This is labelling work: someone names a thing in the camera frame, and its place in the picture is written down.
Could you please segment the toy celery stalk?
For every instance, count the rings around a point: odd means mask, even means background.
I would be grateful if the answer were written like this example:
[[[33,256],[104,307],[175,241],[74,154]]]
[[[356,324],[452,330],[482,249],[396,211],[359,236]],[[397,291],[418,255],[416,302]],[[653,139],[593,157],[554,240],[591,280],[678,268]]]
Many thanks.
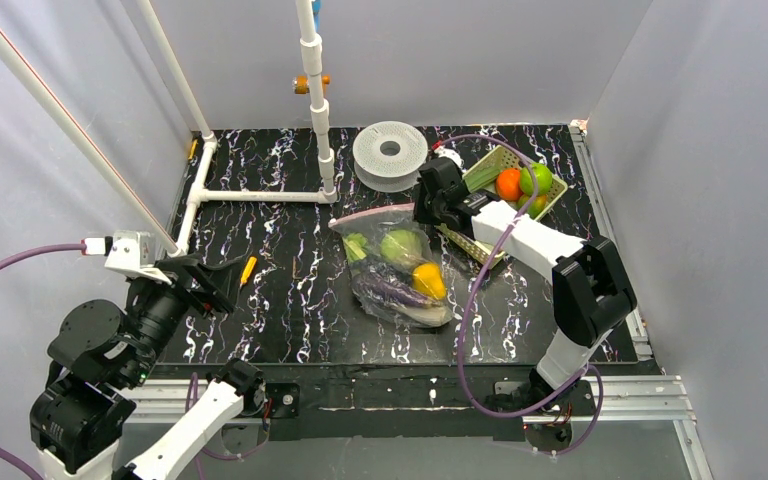
[[[364,260],[368,256],[368,239],[359,232],[342,237],[342,243],[349,264]]]

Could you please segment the yellow toy lemon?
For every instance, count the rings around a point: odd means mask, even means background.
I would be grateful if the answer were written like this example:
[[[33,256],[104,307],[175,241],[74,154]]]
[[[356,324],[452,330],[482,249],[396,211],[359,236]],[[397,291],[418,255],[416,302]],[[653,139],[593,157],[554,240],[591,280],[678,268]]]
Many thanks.
[[[442,271],[433,262],[420,264],[413,269],[412,287],[433,300],[443,300],[447,296]]]

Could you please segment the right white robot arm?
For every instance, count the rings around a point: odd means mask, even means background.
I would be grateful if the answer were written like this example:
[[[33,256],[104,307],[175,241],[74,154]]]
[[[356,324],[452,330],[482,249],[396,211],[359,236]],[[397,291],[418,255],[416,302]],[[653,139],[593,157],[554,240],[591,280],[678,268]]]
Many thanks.
[[[492,192],[469,191],[449,158],[434,158],[420,167],[414,218],[497,246],[550,283],[557,330],[530,374],[531,388],[540,395],[566,390],[595,349],[638,305],[610,239],[564,234],[519,214]]]

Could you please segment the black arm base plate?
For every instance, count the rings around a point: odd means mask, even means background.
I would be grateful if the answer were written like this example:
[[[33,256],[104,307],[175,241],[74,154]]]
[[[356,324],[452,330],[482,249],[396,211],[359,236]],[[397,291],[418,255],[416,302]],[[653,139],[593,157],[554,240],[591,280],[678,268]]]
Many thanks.
[[[489,437],[522,441],[519,419],[486,416],[470,404],[455,367],[408,364],[263,364],[270,384],[298,402],[280,414],[275,441],[365,437]]]

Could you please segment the clear pink zip top bag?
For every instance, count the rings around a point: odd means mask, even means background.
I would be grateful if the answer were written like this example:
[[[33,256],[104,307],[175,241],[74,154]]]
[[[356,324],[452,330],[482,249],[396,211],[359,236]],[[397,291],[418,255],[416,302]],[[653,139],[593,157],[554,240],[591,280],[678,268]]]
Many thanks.
[[[391,281],[403,282],[412,287],[412,271],[418,265],[433,262],[436,263],[442,271],[442,267],[432,256],[428,236],[422,226],[413,219],[413,206],[413,204],[407,203],[375,207],[333,219],[329,222],[329,228],[340,236],[341,243],[343,236],[354,232],[359,232],[368,239],[368,256],[364,260],[353,264],[348,263],[342,243],[350,273],[350,283],[354,274],[372,271],[387,277]],[[381,256],[380,242],[382,238],[387,232],[395,229],[414,231],[419,234],[423,241],[423,260],[413,269],[407,269],[391,264]],[[380,320],[388,321],[396,325],[404,325],[406,327],[434,329],[442,327],[452,320],[452,311],[447,303],[447,296],[443,300],[440,300],[442,302],[441,307],[432,309],[413,309],[407,307],[391,308],[377,305],[366,306],[361,304],[356,296],[355,298],[359,301],[362,309],[367,314]]]

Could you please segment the green toy cabbage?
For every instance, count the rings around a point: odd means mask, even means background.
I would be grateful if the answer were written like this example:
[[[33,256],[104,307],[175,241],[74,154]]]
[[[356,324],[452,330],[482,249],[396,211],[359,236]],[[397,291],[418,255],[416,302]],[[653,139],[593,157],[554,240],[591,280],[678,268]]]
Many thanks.
[[[391,264],[413,269],[423,260],[423,241],[414,231],[390,230],[380,242],[380,253]]]

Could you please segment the purple toy eggplant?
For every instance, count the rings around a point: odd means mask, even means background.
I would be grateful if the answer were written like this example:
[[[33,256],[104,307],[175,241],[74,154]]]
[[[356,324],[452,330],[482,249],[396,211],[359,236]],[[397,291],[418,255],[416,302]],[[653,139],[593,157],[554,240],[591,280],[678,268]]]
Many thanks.
[[[432,309],[441,307],[440,300],[433,299],[403,282],[391,281],[372,271],[356,273],[351,278],[351,289],[361,304]]]

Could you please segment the green toy okra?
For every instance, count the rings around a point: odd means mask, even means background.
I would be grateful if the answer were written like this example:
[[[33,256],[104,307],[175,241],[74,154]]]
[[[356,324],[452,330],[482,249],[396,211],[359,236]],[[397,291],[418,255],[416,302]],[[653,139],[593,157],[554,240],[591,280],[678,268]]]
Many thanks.
[[[475,192],[494,184],[503,170],[497,163],[479,162],[464,173],[463,181],[469,192]]]

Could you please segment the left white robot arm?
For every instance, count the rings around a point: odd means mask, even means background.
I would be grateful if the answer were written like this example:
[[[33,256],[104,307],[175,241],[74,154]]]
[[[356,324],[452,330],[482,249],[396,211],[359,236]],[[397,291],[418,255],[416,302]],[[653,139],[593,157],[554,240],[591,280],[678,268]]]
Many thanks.
[[[30,411],[31,439],[46,479],[175,479],[232,418],[266,400],[263,373],[228,361],[199,400],[148,450],[114,465],[127,392],[144,385],[178,327],[191,314],[225,314],[237,305],[246,261],[210,266],[197,255],[125,271],[126,304],[91,300],[64,318],[47,349],[52,364]]]

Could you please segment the orange pipe clamp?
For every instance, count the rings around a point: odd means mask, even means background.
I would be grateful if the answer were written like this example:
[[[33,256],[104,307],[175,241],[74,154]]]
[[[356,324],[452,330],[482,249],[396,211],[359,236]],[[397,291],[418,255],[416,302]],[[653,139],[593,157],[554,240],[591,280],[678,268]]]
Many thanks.
[[[321,81],[322,81],[322,89],[324,92],[326,92],[327,86],[330,84],[330,76],[322,75]],[[292,81],[292,88],[293,88],[293,92],[297,95],[308,94],[310,92],[308,77],[305,75],[296,76]]]

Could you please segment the green toy apple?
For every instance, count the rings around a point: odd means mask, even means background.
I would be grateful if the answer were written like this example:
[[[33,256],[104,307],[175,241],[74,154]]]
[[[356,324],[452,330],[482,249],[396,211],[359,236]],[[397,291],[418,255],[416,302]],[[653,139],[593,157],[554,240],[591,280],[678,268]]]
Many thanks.
[[[552,183],[552,173],[546,165],[532,162],[520,169],[519,186],[523,195],[531,196],[534,191],[538,196],[547,195]]]

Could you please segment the green perforated plastic basket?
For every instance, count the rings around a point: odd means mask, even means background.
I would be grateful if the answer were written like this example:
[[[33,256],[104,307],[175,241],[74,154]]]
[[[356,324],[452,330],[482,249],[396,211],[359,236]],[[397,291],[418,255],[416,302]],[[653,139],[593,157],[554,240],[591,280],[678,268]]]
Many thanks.
[[[548,167],[541,166],[539,162],[530,160],[532,165],[537,165],[538,197],[527,214],[535,221],[542,220],[559,202],[567,192],[568,184],[557,174],[552,173]],[[482,157],[475,165],[467,169],[463,179],[471,191],[480,189],[497,194],[497,186],[502,188],[501,199],[510,207],[517,210],[529,197],[528,192],[520,190],[521,181],[519,175],[508,174],[508,170],[524,171],[525,167],[520,163],[519,156],[503,146],[495,146],[489,153]],[[451,231],[445,225],[437,229],[443,236],[454,242],[470,257],[480,263],[484,263],[493,249],[492,244],[478,242],[469,239],[459,232]]]

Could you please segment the orange toy tangerine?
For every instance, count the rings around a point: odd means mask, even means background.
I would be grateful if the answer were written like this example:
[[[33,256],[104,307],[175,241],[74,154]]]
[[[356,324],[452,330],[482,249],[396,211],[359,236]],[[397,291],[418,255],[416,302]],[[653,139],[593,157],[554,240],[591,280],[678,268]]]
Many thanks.
[[[521,170],[508,168],[499,173],[495,179],[495,192],[504,201],[517,202],[523,195],[520,188]]]

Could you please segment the grey filament spool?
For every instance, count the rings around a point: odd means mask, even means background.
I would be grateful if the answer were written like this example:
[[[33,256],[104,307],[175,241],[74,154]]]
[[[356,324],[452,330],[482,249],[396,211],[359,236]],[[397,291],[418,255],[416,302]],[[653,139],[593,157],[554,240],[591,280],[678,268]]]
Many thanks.
[[[382,121],[362,129],[352,144],[354,171],[368,188],[397,193],[418,181],[429,145],[417,128],[399,121]]]

